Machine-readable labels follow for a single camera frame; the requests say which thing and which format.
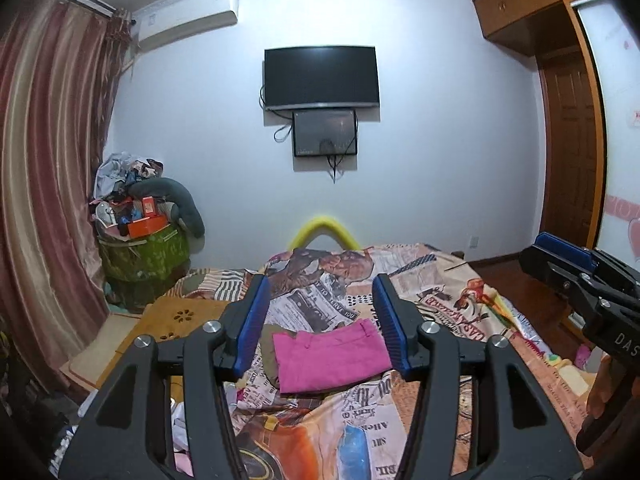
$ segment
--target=wall-mounted tv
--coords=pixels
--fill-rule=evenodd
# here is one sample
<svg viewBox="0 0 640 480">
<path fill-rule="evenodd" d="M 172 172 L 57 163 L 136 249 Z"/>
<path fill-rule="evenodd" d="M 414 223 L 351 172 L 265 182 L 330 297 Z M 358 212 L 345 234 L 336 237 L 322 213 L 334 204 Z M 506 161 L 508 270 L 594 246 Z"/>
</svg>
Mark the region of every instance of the wall-mounted tv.
<svg viewBox="0 0 640 480">
<path fill-rule="evenodd" d="M 267 110 L 380 106 L 373 46 L 297 46 L 264 51 Z"/>
</svg>

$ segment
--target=black cable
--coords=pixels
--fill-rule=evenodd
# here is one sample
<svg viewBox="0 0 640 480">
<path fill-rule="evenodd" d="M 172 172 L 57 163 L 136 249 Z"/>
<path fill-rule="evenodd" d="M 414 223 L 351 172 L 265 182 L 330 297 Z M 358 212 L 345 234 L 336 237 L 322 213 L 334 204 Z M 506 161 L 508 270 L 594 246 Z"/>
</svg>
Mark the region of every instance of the black cable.
<svg viewBox="0 0 640 480">
<path fill-rule="evenodd" d="M 270 112 L 274 115 L 277 115 L 278 117 L 282 118 L 282 119 L 286 119 L 287 121 L 292 121 L 293 120 L 293 114 L 291 115 L 291 117 L 287 117 L 286 115 L 282 115 L 277 113 L 276 110 L 267 110 L 266 108 L 267 103 L 264 100 L 264 85 L 262 85 L 260 87 L 260 108 L 262 108 L 262 110 L 264 110 L 265 112 Z"/>
<path fill-rule="evenodd" d="M 291 114 L 291 117 L 287 117 L 286 115 L 277 113 L 277 111 L 275 110 L 267 110 L 266 106 L 267 106 L 267 103 L 264 101 L 264 85 L 262 85 L 260 87 L 260 108 L 262 108 L 262 111 L 270 112 L 282 119 L 286 119 L 287 121 L 290 121 L 289 124 L 285 124 L 284 126 L 279 127 L 273 133 L 273 140 L 275 140 L 276 142 L 284 142 L 285 140 L 287 140 L 287 137 L 290 136 L 291 131 L 293 130 L 293 113 Z M 284 130 L 287 126 L 289 127 L 287 134 L 284 137 L 278 137 L 278 133 Z"/>
<path fill-rule="evenodd" d="M 349 145 L 347 146 L 347 149 L 344 150 L 344 153 L 342 154 L 342 156 L 340 157 L 340 160 L 338 160 L 338 162 L 336 162 L 336 158 L 337 155 L 334 155 L 334 163 L 331 164 L 331 158 L 329 155 L 326 156 L 326 161 L 329 163 L 329 168 L 331 168 L 332 170 L 334 170 L 334 184 L 335 184 L 335 173 L 337 171 L 338 166 L 340 166 L 341 162 L 344 160 L 344 157 L 347 155 L 347 152 L 349 151 L 351 145 L 353 144 L 353 142 L 356 140 L 356 138 L 358 137 L 358 114 L 356 113 L 356 110 L 353 111 L 353 115 L 355 117 L 355 121 L 356 121 L 356 125 L 355 125 L 355 131 L 353 133 L 353 138 L 351 139 L 351 142 L 349 143 Z"/>
<path fill-rule="evenodd" d="M 287 134 L 284 137 L 278 137 L 278 132 L 281 132 L 282 130 L 284 130 L 286 127 L 289 127 L 289 130 L 287 131 Z M 273 133 L 273 140 L 275 140 L 276 142 L 284 142 L 285 140 L 287 140 L 287 137 L 290 136 L 291 131 L 293 129 L 293 124 L 285 124 L 284 126 L 279 127 L 274 133 Z"/>
</svg>

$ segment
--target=striped curtain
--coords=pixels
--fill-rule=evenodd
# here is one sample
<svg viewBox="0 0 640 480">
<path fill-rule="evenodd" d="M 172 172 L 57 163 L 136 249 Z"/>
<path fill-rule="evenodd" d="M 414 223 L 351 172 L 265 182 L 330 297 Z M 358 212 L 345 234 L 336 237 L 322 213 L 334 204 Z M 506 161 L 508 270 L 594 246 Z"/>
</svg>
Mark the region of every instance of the striped curtain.
<svg viewBox="0 0 640 480">
<path fill-rule="evenodd" d="M 27 0 L 0 41 L 0 316 L 47 389 L 107 315 L 88 218 L 129 21 Z"/>
</svg>

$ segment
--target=air conditioner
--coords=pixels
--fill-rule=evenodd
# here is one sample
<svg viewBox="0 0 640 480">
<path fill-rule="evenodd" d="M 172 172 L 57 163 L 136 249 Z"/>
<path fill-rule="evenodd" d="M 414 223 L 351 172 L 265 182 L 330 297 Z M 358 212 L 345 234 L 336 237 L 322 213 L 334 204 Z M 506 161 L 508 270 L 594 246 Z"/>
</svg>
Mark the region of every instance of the air conditioner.
<svg viewBox="0 0 640 480">
<path fill-rule="evenodd" d="M 238 22 L 238 0 L 180 0 L 140 17 L 138 46 L 148 52 Z"/>
</svg>

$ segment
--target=wooden floor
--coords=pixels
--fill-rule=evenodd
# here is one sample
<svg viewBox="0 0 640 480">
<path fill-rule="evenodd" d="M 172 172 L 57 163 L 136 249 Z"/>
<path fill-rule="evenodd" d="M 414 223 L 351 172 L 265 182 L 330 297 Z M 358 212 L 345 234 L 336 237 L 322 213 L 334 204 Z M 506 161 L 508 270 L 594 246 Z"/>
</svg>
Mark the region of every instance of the wooden floor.
<svg viewBox="0 0 640 480">
<path fill-rule="evenodd" d="M 555 354 L 571 361 L 575 359 L 580 340 L 560 324 L 566 302 L 546 285 L 522 272 L 517 260 L 473 267 L 487 285 L 498 289 L 527 316 Z"/>
</svg>

